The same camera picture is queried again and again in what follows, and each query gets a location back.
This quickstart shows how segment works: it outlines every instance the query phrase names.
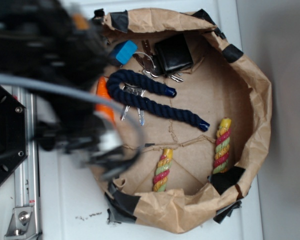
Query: black mounting plate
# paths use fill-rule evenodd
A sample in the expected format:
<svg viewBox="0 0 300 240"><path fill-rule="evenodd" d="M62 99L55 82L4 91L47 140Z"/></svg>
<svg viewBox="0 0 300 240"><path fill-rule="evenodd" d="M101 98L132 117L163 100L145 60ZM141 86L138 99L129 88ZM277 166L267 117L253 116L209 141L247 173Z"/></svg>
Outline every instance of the black mounting plate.
<svg viewBox="0 0 300 240"><path fill-rule="evenodd" d="M27 157L26 108L0 86L0 186Z"/></svg>

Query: orange object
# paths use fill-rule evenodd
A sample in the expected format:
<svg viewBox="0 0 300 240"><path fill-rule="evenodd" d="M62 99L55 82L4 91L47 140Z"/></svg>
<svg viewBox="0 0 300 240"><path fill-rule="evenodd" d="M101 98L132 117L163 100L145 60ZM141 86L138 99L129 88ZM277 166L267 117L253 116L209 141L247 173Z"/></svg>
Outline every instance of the orange object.
<svg viewBox="0 0 300 240"><path fill-rule="evenodd" d="M88 30L89 24L87 20L79 13L75 13L72 16L72 19L74 21L75 27L78 30Z"/></svg>
<svg viewBox="0 0 300 240"><path fill-rule="evenodd" d="M97 87L96 87L96 95L104 98L111 100L111 97L108 94L107 86L106 86L106 78L104 76L101 76L99 78ZM102 112L104 113L105 117L108 118L109 121L113 123L113 125L116 125L115 123L115 114L114 111L111 107L104 105L104 104L96 104L95 105L95 110L97 112Z"/></svg>

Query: twisted rope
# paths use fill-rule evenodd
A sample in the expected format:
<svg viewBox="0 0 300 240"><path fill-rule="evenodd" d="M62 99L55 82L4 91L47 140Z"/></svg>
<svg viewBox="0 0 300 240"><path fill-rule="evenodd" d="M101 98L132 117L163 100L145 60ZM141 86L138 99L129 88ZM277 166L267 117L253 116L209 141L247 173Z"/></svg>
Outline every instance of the twisted rope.
<svg viewBox="0 0 300 240"><path fill-rule="evenodd" d="M168 181L168 174L170 173L170 168L172 165L173 150L165 148L163 154L160 157L155 170L155 177L153 178L153 191L163 192L166 190L166 185Z"/></svg>
<svg viewBox="0 0 300 240"><path fill-rule="evenodd" d="M223 118L218 131L216 132L215 156L213 163L213 174L226 171L228 164L229 149L230 149L230 134L231 134L231 119Z"/></svg>
<svg viewBox="0 0 300 240"><path fill-rule="evenodd" d="M132 70L121 69L109 77L106 83L108 93L115 101L124 105L146 110L158 117L173 119L185 122L202 131L207 131L210 124L201 119L197 114L189 110L177 109L168 105L158 104L147 97L136 96L120 89L120 83L141 87L150 93L175 97L177 92L174 88L168 87L160 82L153 81L145 75L136 73Z"/></svg>

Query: white wall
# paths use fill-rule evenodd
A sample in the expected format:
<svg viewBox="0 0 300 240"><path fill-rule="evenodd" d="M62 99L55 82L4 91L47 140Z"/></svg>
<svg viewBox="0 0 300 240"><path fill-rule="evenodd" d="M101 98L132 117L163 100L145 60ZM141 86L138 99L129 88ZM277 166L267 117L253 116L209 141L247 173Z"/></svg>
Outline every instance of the white wall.
<svg viewBox="0 0 300 240"><path fill-rule="evenodd" d="M273 83L268 158L258 174L265 240L300 240L300 0L236 0L243 51Z"/></svg>

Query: cardboard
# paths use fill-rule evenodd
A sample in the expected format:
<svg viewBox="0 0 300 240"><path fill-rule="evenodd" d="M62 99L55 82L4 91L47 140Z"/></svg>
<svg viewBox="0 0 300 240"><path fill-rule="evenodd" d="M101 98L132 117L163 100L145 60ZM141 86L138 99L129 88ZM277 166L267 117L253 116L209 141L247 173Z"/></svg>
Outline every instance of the cardboard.
<svg viewBox="0 0 300 240"><path fill-rule="evenodd" d="M109 15L104 17L104 36L112 43L132 40L143 52L141 40L154 44L172 35L184 33L194 66L181 77L183 83L158 77L155 81L175 88L177 96L168 98L146 92L144 97L160 104L190 110L210 123L207 132L186 123L164 119L145 112L146 143L141 158L115 180L118 191L140 196L133 215L136 223L173 233L189 231L216 215L216 212L248 194L251 183L265 160L270 143L271 83L246 56L228 63L222 52L229 46L213 31L217 26L175 11L142 8L128 11L128 33L115 30ZM134 58L123 69L142 72ZM117 71L113 66L105 75ZM137 110L128 114L138 119ZM216 132L223 117L232 119L229 166L245 169L236 185L220 195L208 181L212 174ZM139 147L136 133L127 121L115 116L117 129L128 151ZM152 192L157 162L164 148L172 148L173 163L168 175L167 191ZM92 168L99 181L100 171Z"/></svg>

